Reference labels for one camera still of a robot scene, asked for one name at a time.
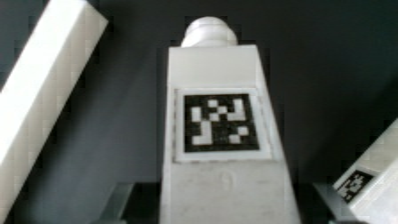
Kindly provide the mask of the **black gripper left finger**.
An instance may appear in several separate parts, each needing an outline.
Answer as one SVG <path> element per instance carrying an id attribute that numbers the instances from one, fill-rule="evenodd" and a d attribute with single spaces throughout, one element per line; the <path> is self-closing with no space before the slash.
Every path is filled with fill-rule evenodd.
<path id="1" fill-rule="evenodd" d="M 160 183 L 119 183 L 96 224 L 160 223 Z"/>

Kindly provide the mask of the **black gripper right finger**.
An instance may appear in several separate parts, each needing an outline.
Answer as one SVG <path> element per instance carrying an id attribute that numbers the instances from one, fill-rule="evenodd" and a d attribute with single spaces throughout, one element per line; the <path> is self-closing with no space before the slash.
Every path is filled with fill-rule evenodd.
<path id="1" fill-rule="evenodd" d="M 327 183 L 301 183 L 295 194 L 302 224 L 370 224 L 356 217 Z"/>

